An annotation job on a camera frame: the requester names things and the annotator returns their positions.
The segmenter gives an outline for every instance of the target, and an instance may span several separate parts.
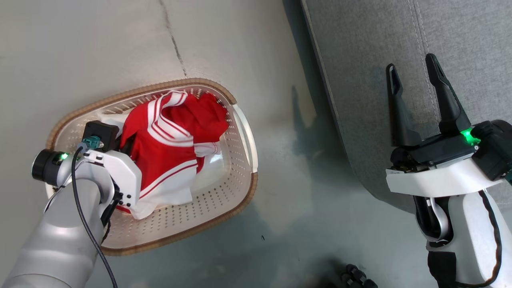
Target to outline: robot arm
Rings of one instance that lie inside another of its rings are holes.
[[[441,133],[422,140],[413,130],[390,64],[397,148],[387,170],[388,186],[414,197],[430,272],[440,288],[511,286],[512,235],[486,188],[509,177],[512,126],[495,120],[472,127],[437,58],[428,54],[425,61],[437,92]]]
[[[80,179],[77,191],[89,228],[95,239],[102,239],[98,185],[92,180]],[[68,185],[56,194],[23,245],[3,287],[84,287],[96,256],[76,211],[71,185]]]
[[[101,123],[95,125],[105,128],[102,131],[109,128]],[[117,133],[115,129],[111,132],[112,135]],[[91,131],[86,129],[84,136],[87,133]],[[58,189],[2,287],[85,286],[98,251],[101,253],[92,241],[101,243],[108,230],[105,227],[118,204],[130,207],[137,203],[142,178],[130,157],[111,150],[108,141],[105,141],[107,147],[99,149],[103,139],[96,136],[84,138],[79,147],[85,147],[85,150],[78,162],[64,152],[45,149],[38,154],[32,176]],[[102,253],[101,256],[109,269]]]

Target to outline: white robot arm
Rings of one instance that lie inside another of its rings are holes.
[[[412,195],[427,239],[428,265],[440,288],[512,286],[512,235],[488,187],[512,176],[512,126],[471,125],[437,58],[426,56],[436,88],[440,134],[412,129],[394,65],[387,67],[392,108],[391,192]]]

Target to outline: cable connector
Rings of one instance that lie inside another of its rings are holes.
[[[82,140],[78,144],[78,148],[82,147],[82,151],[98,149],[101,143],[101,139],[98,136],[90,136]]]

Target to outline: woven rim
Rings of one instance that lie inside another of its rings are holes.
[[[151,91],[155,90],[161,90],[161,89],[172,89],[179,86],[185,86],[185,85],[204,85],[208,86],[210,88],[216,89],[219,92],[221,92],[224,96],[226,96],[228,102],[231,105],[234,105],[237,103],[233,95],[222,85],[213,82],[212,80],[203,79],[203,78],[190,78],[190,79],[181,79],[181,80],[174,80],[169,82],[162,82],[158,84],[153,84],[149,86],[140,87],[137,89],[129,90],[114,96],[110,96],[108,98],[105,98],[103,100],[100,100],[98,102],[92,103],[90,105],[87,105],[83,108],[80,108],[78,110],[75,110],[68,115],[64,116],[57,125],[52,129],[52,132],[50,133],[50,136],[48,137],[48,140],[46,141],[46,148],[47,149],[53,149],[55,147],[55,141],[57,139],[57,135],[60,133],[60,131],[64,128],[64,126],[71,122],[71,120],[80,117],[86,113],[89,113],[93,110],[96,110],[98,108],[101,108],[103,106],[107,106],[110,104],[113,104],[117,101],[124,100],[126,98],[133,97],[135,95],[149,93]]]
[[[61,132],[61,130],[69,122],[71,122],[75,118],[78,118],[86,113],[89,113],[98,108],[113,104],[117,101],[121,101],[126,98],[133,97],[135,95],[144,94],[144,93],[148,93],[148,92],[155,91],[155,90],[172,89],[172,88],[176,88],[176,87],[180,87],[180,86],[187,86],[187,85],[204,85],[204,86],[210,87],[212,89],[215,89],[215,90],[221,92],[226,97],[226,99],[228,100],[228,102],[231,105],[234,105],[237,103],[237,101],[235,100],[233,95],[226,88],[224,88],[222,85],[220,85],[212,80],[208,80],[208,79],[190,78],[190,79],[181,79],[181,80],[174,80],[174,81],[169,81],[169,82],[153,84],[153,85],[129,90],[129,91],[105,98],[101,101],[92,103],[92,104],[87,105],[81,109],[78,109],[78,110],[75,110],[75,111],[69,113],[64,118],[62,118],[57,123],[57,125],[52,129],[52,132],[50,133],[50,136],[48,137],[48,140],[46,142],[46,148],[53,149],[55,147],[57,135]],[[167,244],[176,242],[178,240],[195,235],[199,232],[203,232],[203,231],[219,224],[220,222],[227,220],[227,219],[233,217],[234,215],[240,213],[251,202],[252,197],[254,196],[254,193],[256,192],[257,183],[258,183],[258,173],[252,173],[249,191],[245,195],[244,199],[235,208],[231,209],[230,211],[228,211],[220,216],[215,217],[212,220],[204,222],[200,225],[192,227],[183,232],[180,232],[180,233],[177,233],[174,235],[170,235],[165,238],[155,240],[152,242],[148,242],[148,243],[144,243],[141,245],[136,245],[136,246],[132,246],[132,247],[128,247],[128,248],[122,248],[122,249],[112,249],[112,248],[102,247],[102,250],[106,255],[109,255],[109,256],[125,256],[125,255],[144,252],[144,251],[152,250],[152,249],[155,249],[158,247],[162,247],[164,245],[167,245]]]

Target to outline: white stripe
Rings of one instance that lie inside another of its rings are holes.
[[[170,95],[169,101],[162,107],[166,108],[169,106],[179,106],[183,102],[185,102],[185,99],[187,98],[186,92],[183,91],[171,91],[172,94]]]
[[[174,146],[174,147],[192,147],[192,146],[194,146],[194,141],[192,139],[190,139],[188,141],[184,141],[184,142],[175,142],[175,141],[170,141],[167,138],[163,138],[151,127],[149,127],[147,129],[147,132],[151,135],[151,137],[153,137],[154,140],[156,140],[164,145],[167,145],[167,146]]]
[[[175,142],[175,137],[169,137],[168,132],[163,130],[160,126],[157,125],[158,122],[154,123],[154,125],[151,125],[151,128],[153,128],[153,131],[157,132],[157,134],[160,134],[164,139],[168,140],[169,142]]]
[[[151,124],[155,121],[155,100],[151,101],[147,105],[147,127],[151,127]]]
[[[168,107],[168,106],[178,106],[178,105],[180,105],[179,103],[184,103],[185,102],[185,98],[187,98],[187,94],[186,94],[186,92],[180,93],[179,91],[174,91],[170,97],[171,97],[171,99],[169,100],[169,102],[164,104],[163,106],[161,105],[163,97],[158,99],[158,101],[159,101],[158,102],[158,106],[157,106],[157,113],[158,113],[158,115],[157,115],[155,121],[158,123],[158,126],[160,128],[165,130],[172,137],[174,137],[174,138],[188,138],[188,137],[190,137],[190,133],[186,129],[184,129],[183,127],[179,126],[178,124],[172,122],[171,120],[169,120],[167,118],[165,118],[165,120],[167,120],[168,122],[171,122],[173,124],[172,126],[170,124],[166,123],[164,120],[161,120],[162,118],[164,118],[164,116],[162,115],[161,110],[163,108],[165,108],[165,107]],[[174,101],[176,103],[178,103],[178,101],[179,101],[179,103],[176,104],[176,105],[169,105],[169,103],[171,103],[172,101]]]
[[[176,167],[173,167],[171,170],[165,172],[164,174],[160,175],[160,177],[158,177],[157,179],[155,179],[155,181],[153,181],[151,184],[149,184],[146,188],[144,188],[144,190],[142,190],[140,192],[140,196],[143,196],[145,195],[149,190],[153,189],[153,187],[155,187],[157,185],[157,183],[159,183],[160,181],[162,181],[165,177],[169,176],[170,174],[172,173],[175,173],[176,171],[182,169],[182,168],[185,168],[187,166],[190,166],[190,165],[194,165],[194,164],[197,164],[197,160],[190,160],[190,161],[187,161],[187,162],[183,162],[181,164],[179,164],[178,166]],[[192,166],[192,167],[189,167],[187,169],[184,169],[183,171],[180,171],[179,173],[176,173],[176,175],[173,175],[171,177],[169,177],[168,179],[166,179],[166,181],[162,182],[162,183],[165,183],[167,182],[167,180],[169,179],[174,179],[175,177],[178,177],[180,178],[180,174],[181,172],[184,172],[184,171],[188,171],[190,169],[194,169],[196,170],[197,169],[197,166]]]
[[[161,95],[162,97],[165,97],[165,96],[169,95],[169,93],[172,93],[172,90],[169,90],[169,91],[167,91],[167,93],[165,93],[165,94],[163,94],[163,93],[162,93],[162,94],[160,94],[160,95]]]

